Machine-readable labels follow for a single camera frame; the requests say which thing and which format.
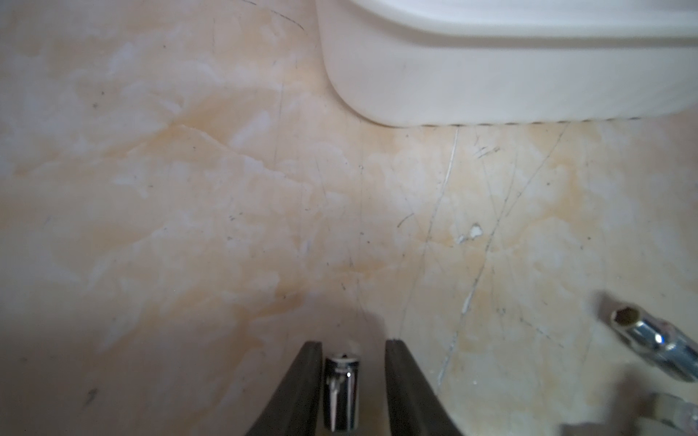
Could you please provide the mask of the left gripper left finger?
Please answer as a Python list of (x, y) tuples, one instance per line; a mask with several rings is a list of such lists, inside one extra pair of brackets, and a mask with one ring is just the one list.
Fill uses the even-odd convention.
[(303, 344), (247, 436), (316, 434), (323, 357), (320, 342)]

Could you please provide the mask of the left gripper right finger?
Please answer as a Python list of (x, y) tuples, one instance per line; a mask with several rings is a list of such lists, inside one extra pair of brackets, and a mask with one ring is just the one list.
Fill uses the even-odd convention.
[(392, 435), (462, 435), (402, 340), (385, 343), (385, 387)]

